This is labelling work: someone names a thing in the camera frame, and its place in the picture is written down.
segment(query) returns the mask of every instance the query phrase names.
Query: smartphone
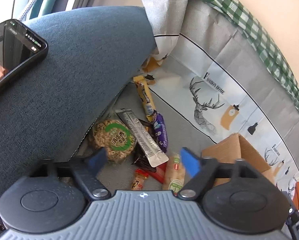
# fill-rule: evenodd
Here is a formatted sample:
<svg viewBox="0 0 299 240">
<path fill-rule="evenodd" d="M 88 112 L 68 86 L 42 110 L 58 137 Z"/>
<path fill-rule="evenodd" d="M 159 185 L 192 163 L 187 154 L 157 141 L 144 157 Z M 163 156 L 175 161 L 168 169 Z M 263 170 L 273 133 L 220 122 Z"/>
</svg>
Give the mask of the smartphone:
<svg viewBox="0 0 299 240">
<path fill-rule="evenodd" d="M 0 23 L 0 91 L 47 52 L 47 42 L 20 21 Z"/>
</svg>

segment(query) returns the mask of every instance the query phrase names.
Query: cardboard box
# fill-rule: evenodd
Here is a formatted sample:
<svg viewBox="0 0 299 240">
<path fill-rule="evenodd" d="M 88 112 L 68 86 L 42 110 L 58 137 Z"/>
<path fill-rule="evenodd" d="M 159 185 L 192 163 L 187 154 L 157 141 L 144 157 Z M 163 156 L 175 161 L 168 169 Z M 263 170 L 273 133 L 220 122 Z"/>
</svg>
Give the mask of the cardboard box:
<svg viewBox="0 0 299 240">
<path fill-rule="evenodd" d="M 202 151 L 202 157 L 213 157 L 221 163 L 234 163 L 243 158 L 273 184 L 271 167 L 257 150 L 240 134 L 234 133 L 221 142 Z M 230 179 L 216 179 L 214 186 L 228 182 Z"/>
</svg>

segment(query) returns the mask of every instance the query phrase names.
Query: black circular pad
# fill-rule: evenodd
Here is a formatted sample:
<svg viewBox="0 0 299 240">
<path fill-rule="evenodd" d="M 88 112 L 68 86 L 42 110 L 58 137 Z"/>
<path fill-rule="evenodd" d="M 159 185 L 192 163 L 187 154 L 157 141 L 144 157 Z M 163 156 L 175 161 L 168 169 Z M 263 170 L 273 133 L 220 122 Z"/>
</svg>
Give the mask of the black circular pad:
<svg viewBox="0 0 299 240">
<path fill-rule="evenodd" d="M 241 234 L 281 229 L 288 217 L 286 197 L 265 178 L 236 178 L 209 190 L 202 202 L 210 220 Z"/>
<path fill-rule="evenodd" d="M 24 208 L 33 212 L 51 209 L 58 202 L 58 196 L 49 190 L 35 190 L 26 193 L 20 203 Z"/>
<path fill-rule="evenodd" d="M 57 177 L 23 177 L 0 198 L 0 217 L 8 228 L 42 234 L 73 223 L 86 206 L 83 194 Z"/>
<path fill-rule="evenodd" d="M 266 198 L 258 193 L 250 191 L 238 191 L 229 197 L 229 202 L 237 211 L 256 212 L 262 210 L 266 204 Z"/>
</svg>

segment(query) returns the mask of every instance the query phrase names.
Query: bread stick package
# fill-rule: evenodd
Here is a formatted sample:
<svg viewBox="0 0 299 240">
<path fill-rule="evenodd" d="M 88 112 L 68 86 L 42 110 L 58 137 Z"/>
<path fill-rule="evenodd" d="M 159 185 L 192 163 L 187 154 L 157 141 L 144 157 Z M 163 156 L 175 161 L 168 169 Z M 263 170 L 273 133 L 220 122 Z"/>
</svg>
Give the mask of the bread stick package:
<svg viewBox="0 0 299 240">
<path fill-rule="evenodd" d="M 163 190 L 171 190 L 174 195 L 184 186 L 185 168 L 180 161 L 180 156 L 174 154 L 167 162 Z"/>
<path fill-rule="evenodd" d="M 148 121 L 152 122 L 155 105 L 150 94 L 147 82 L 143 76 L 134 77 L 133 80 L 137 88 L 137 93 L 140 99 L 142 100 L 142 105 L 145 110 L 146 118 Z"/>
</svg>

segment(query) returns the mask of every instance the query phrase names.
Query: purple candy wrapper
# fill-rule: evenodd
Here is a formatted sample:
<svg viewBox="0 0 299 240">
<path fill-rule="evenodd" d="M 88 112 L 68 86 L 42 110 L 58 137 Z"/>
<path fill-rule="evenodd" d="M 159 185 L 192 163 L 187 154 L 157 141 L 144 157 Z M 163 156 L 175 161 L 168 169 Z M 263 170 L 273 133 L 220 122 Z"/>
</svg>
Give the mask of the purple candy wrapper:
<svg viewBox="0 0 299 240">
<path fill-rule="evenodd" d="M 160 149 L 166 153 L 168 147 L 167 133 L 163 116 L 154 110 L 153 113 L 153 124 L 156 136 L 156 143 Z"/>
</svg>

